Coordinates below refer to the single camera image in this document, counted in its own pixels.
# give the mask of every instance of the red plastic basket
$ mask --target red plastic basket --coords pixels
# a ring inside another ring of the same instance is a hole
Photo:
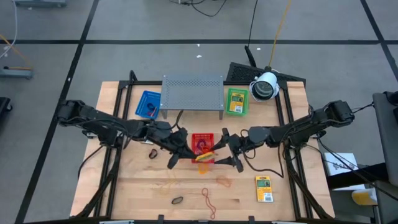
[[[192,134],[192,145],[191,148],[195,155],[202,155],[204,153],[210,152],[210,149],[214,146],[214,134],[213,133],[201,133]],[[214,163],[214,159],[205,161],[204,163]]]

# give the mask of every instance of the wooden tabletop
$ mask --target wooden tabletop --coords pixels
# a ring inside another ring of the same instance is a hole
[[[303,83],[289,82],[289,95],[294,118],[308,115],[308,102]],[[116,100],[118,82],[103,82],[99,94],[97,110],[112,114]],[[161,92],[160,85],[134,85],[129,108],[129,119],[142,119],[135,115],[138,102],[144,90]],[[228,88],[244,88],[247,86],[225,86],[224,97]],[[124,91],[119,117],[123,111]],[[178,111],[169,111],[167,121],[174,124]],[[249,97],[249,111],[246,116],[231,116],[224,114],[219,120],[217,111],[184,111],[179,122],[188,130],[188,145],[191,144],[192,133],[214,133],[215,142],[221,137],[221,129],[228,128],[230,134],[240,133],[250,126],[278,126],[279,120],[275,100],[258,103]],[[309,145],[318,147],[315,140]],[[88,140],[85,157],[98,148],[98,140]],[[149,159],[152,148],[158,149],[158,156]],[[71,215],[80,212],[98,189],[105,150],[91,158],[81,171]],[[307,178],[308,189],[327,213],[334,216],[326,177],[322,166],[320,153],[311,148],[302,149],[303,166]],[[231,155],[228,147],[217,150],[216,159]],[[177,165],[167,168],[170,154],[160,151],[155,145],[131,142],[123,150],[120,170],[115,193],[112,219],[156,220],[159,214],[166,220],[210,220],[211,211],[206,206],[201,191],[208,188],[209,198],[216,207],[215,220],[248,220],[253,215],[256,221],[265,220],[295,220],[292,198],[290,195],[289,178],[287,177],[285,161],[282,160],[285,178],[271,172],[255,172],[246,164],[241,156],[244,171],[238,173],[235,167],[224,165],[209,165],[206,174],[200,174],[198,166],[190,159],[181,159]],[[274,169],[280,172],[277,149],[262,146],[256,150],[256,158],[252,160],[258,169]],[[271,177],[274,202],[257,202],[254,178],[257,175]],[[217,182],[217,179],[227,178],[228,187]],[[303,197],[297,188],[301,208],[301,216],[305,217]],[[183,196],[183,202],[172,205],[175,197]],[[104,193],[101,214],[105,214],[108,191]]]

